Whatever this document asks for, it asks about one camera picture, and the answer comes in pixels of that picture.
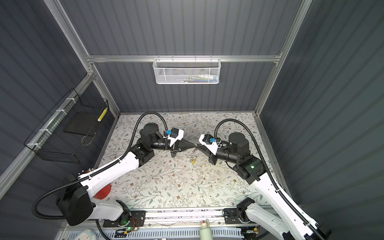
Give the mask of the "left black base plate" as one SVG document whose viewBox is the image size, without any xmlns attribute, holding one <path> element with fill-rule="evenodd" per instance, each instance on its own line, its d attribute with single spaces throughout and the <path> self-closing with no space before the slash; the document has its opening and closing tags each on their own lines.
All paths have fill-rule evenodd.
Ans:
<svg viewBox="0 0 384 240">
<path fill-rule="evenodd" d="M 104 228 L 139 228 L 144 225 L 146 219 L 146 211 L 130 211 L 130 213 L 123 213 L 116 221 L 105 220 L 103 223 Z"/>
</svg>

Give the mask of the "white rounded device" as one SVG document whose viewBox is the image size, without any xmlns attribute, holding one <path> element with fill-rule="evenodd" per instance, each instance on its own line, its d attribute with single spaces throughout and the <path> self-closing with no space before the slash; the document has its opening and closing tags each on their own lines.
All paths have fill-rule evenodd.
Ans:
<svg viewBox="0 0 384 240">
<path fill-rule="evenodd" d="M 96 233 L 91 229 L 86 229 L 74 237 L 74 240 L 97 240 Z"/>
</svg>

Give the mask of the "yellow green marker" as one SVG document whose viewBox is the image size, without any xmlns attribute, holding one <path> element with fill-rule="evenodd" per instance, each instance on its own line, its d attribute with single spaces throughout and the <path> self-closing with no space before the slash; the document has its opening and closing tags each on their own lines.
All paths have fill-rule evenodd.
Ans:
<svg viewBox="0 0 384 240">
<path fill-rule="evenodd" d="M 102 112 L 101 114 L 99 115 L 97 121 L 98 122 L 101 122 L 103 120 L 103 118 L 105 117 L 106 113 L 108 112 L 108 107 L 106 107 Z"/>
</svg>

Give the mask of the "red cup with pens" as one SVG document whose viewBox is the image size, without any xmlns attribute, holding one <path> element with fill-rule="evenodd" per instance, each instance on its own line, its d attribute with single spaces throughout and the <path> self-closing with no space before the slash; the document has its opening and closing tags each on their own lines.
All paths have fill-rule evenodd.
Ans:
<svg viewBox="0 0 384 240">
<path fill-rule="evenodd" d="M 99 200 L 104 199 L 111 191 L 112 174 L 108 171 L 104 171 L 85 180 L 81 185 L 86 188 L 89 197 L 93 197 Z"/>
</svg>

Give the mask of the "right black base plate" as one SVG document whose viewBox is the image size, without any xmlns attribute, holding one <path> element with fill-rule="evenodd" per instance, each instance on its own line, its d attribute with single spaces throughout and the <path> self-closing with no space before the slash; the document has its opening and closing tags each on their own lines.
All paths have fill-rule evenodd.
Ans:
<svg viewBox="0 0 384 240">
<path fill-rule="evenodd" d="M 222 210 L 222 215 L 225 219 L 227 225 L 234 224 L 253 224 L 252 221 L 243 221 L 239 218 L 236 208 L 224 208 Z"/>
</svg>

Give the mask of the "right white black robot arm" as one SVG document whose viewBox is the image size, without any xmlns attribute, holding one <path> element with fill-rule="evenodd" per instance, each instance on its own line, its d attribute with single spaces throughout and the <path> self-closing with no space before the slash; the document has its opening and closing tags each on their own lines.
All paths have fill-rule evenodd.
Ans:
<svg viewBox="0 0 384 240">
<path fill-rule="evenodd" d="M 201 135 L 199 148 L 208 152 L 209 160 L 233 163 L 235 172 L 257 190 L 273 210 L 264 209 L 260 202 L 245 198 L 237 204 L 237 215 L 242 222 L 254 222 L 279 240 L 327 240 L 330 231 L 322 231 L 320 225 L 306 214 L 281 188 L 268 168 L 250 152 L 249 141 L 241 133 L 232 133 L 228 145 L 210 134 Z"/>
</svg>

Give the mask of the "aluminium rail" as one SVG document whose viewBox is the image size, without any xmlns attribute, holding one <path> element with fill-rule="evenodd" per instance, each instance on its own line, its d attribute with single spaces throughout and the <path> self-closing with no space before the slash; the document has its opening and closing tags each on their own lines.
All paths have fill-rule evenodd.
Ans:
<svg viewBox="0 0 384 240">
<path fill-rule="evenodd" d="M 252 221 L 253 224 L 234 224 L 227 225 L 222 215 L 224 207 L 210 208 L 184 208 L 184 209 L 132 209 L 131 211 L 146 211 L 146 219 L 144 225 L 140 228 L 154 228 L 156 226 L 176 227 L 183 225 L 200 225 L 202 221 L 207 221 L 213 226 L 237 226 L 250 227 L 262 226 L 265 229 L 288 229 L 289 231 L 295 226 L 299 226 L 303 222 L 295 214 L 275 212 L 272 208 L 259 206 L 257 204 L 249 205 L 245 209 L 245 215 L 240 218 L 243 221 Z"/>
</svg>

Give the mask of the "large keyring with yellow grip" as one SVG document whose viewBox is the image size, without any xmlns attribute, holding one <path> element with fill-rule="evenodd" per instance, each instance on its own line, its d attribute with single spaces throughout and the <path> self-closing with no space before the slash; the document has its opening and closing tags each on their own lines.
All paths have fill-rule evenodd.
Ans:
<svg viewBox="0 0 384 240">
<path fill-rule="evenodd" d="M 192 169 L 192 170 L 194 169 L 194 165 L 198 159 L 198 156 L 199 156 L 199 149 L 194 148 L 192 155 L 190 157 L 190 162 L 189 162 L 190 169 Z"/>
</svg>

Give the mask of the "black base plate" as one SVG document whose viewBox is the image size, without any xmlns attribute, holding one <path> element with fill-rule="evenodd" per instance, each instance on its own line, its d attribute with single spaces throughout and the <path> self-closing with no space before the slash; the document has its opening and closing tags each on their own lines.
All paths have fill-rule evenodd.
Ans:
<svg viewBox="0 0 384 240">
<path fill-rule="evenodd" d="M 144 225 L 146 219 L 146 211 L 130 211 L 130 213 L 123 213 L 116 221 L 105 220 L 103 223 L 104 228 L 139 228 Z"/>
<path fill-rule="evenodd" d="M 253 224 L 252 221 L 243 221 L 239 218 L 236 208 L 224 208 L 222 210 L 222 215 L 225 219 L 227 225 L 234 224 Z"/>
</svg>

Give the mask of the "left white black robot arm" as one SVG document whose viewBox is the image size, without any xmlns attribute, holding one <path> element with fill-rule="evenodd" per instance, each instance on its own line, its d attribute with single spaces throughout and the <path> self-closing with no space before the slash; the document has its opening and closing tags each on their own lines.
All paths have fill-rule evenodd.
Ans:
<svg viewBox="0 0 384 240">
<path fill-rule="evenodd" d="M 121 200 L 109 203 L 96 198 L 97 193 L 124 174 L 154 157 L 155 150 L 169 150 L 172 156 L 196 146 L 184 140 L 184 131 L 172 128 L 160 133 L 155 123 L 140 130 L 141 137 L 126 154 L 96 170 L 80 175 L 85 180 L 59 192 L 56 204 L 70 226 L 88 220 L 108 220 L 120 227 L 132 222 L 130 209 Z"/>
</svg>

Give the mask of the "white bottle with red cap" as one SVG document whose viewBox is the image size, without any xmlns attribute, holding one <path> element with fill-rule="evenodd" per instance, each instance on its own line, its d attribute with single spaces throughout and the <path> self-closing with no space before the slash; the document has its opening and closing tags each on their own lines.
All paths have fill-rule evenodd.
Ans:
<svg viewBox="0 0 384 240">
<path fill-rule="evenodd" d="M 213 240 L 213 233 L 207 221 L 203 220 L 199 232 L 200 240 Z"/>
</svg>

